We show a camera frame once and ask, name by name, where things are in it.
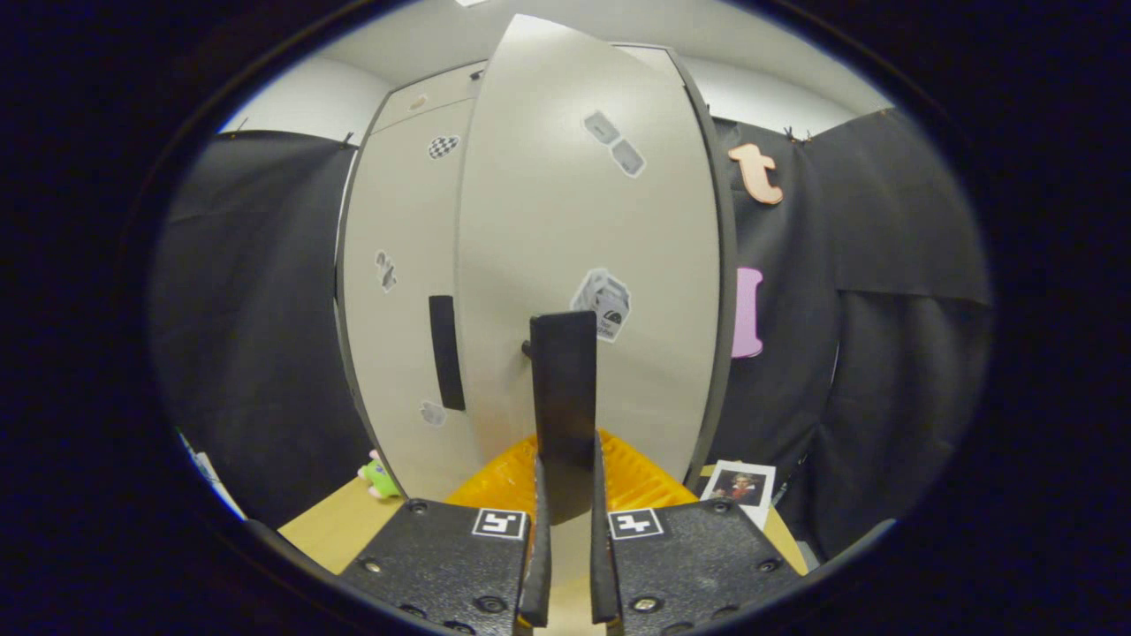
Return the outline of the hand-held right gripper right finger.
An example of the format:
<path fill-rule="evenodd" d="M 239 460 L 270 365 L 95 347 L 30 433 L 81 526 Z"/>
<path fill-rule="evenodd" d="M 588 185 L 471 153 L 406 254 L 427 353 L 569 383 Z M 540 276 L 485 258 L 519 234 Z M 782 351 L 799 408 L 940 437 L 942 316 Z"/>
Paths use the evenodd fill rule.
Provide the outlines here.
<path fill-rule="evenodd" d="M 776 512 L 696 498 L 607 432 L 593 447 L 592 616 L 610 635 L 731 631 L 808 575 Z"/>

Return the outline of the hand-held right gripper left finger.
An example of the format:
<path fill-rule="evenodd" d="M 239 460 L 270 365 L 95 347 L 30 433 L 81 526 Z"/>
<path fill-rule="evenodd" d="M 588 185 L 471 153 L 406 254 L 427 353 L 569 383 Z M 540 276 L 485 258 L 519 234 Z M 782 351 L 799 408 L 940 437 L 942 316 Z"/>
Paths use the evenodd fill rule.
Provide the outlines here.
<path fill-rule="evenodd" d="M 343 569 L 417 635 L 529 635 L 549 624 L 549 507 L 536 437 L 444 502 L 411 498 Z"/>

